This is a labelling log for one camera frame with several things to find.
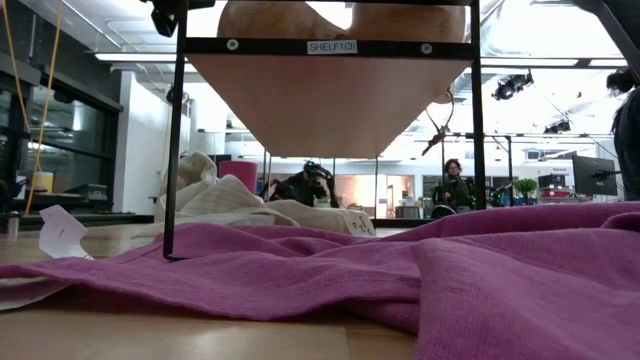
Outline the magenta plastic cup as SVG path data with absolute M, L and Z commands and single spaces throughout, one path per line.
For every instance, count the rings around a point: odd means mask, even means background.
M 251 192 L 256 193 L 258 167 L 255 163 L 237 160 L 225 160 L 219 166 L 220 177 L 232 175 Z

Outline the person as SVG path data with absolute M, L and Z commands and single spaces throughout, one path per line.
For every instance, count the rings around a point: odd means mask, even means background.
M 446 205 L 457 211 L 459 208 L 473 209 L 475 201 L 469 184 L 462 178 L 462 167 L 457 159 L 445 163 L 443 182 L 443 200 Z
M 310 188 L 303 177 L 303 170 L 285 180 L 274 179 L 270 183 L 270 186 L 273 187 L 273 192 L 269 200 L 294 200 L 303 205 L 313 207 L 316 200 L 325 199 L 329 201 L 331 208 L 339 208 L 340 204 L 335 190 L 330 193 L 326 188 L 325 181 L 321 179 L 320 182 L 319 189 Z
M 606 87 L 628 93 L 616 111 L 611 132 L 625 189 L 626 201 L 640 201 L 640 80 L 623 67 L 607 76 Z

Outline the purple cloth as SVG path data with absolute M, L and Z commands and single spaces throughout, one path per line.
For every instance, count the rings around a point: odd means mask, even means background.
M 384 238 L 270 226 L 180 228 L 104 259 L 0 266 L 214 317 L 273 321 L 334 307 L 417 336 L 416 360 L 640 360 L 640 202 L 496 208 Z

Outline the white cloth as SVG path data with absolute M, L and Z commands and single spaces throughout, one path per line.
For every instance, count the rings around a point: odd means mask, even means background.
M 351 235 L 344 208 L 313 208 L 294 200 L 264 202 L 236 177 L 216 176 L 217 167 L 203 153 L 178 162 L 175 224 L 224 226 L 292 226 Z

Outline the green potted plant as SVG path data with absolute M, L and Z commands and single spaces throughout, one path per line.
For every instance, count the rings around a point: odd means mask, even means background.
M 514 183 L 515 190 L 522 196 L 525 205 L 530 205 L 530 200 L 537 190 L 537 181 L 532 178 L 522 178 Z

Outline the ceiling light strip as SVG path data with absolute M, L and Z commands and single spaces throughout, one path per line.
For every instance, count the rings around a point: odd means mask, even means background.
M 142 52 L 99 52 L 94 53 L 96 59 L 109 63 L 174 63 L 176 55 L 173 53 L 142 53 Z

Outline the black desktop device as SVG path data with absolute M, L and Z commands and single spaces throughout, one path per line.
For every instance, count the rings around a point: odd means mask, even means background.
M 101 184 L 83 184 L 64 192 L 64 195 L 76 203 L 107 202 L 108 188 Z

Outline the black computer monitor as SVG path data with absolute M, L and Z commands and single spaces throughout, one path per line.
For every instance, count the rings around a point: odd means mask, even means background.
M 573 155 L 574 187 L 578 194 L 617 196 L 613 160 Z

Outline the yellow white container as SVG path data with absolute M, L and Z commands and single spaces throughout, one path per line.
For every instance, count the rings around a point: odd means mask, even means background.
M 32 177 L 31 189 L 38 193 L 52 193 L 54 187 L 53 172 L 35 172 Z

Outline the black table frame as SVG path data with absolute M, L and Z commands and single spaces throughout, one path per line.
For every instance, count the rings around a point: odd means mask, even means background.
M 134 214 L 73 214 L 73 217 L 85 227 L 110 226 L 110 225 L 131 225 L 131 224 L 151 224 L 151 215 Z M 373 219 L 375 228 L 416 228 L 434 222 L 434 219 Z M 29 215 L 19 218 L 19 230 L 38 230 L 44 221 L 39 215 Z M 0 233 L 7 233 L 9 225 L 9 215 L 0 214 Z

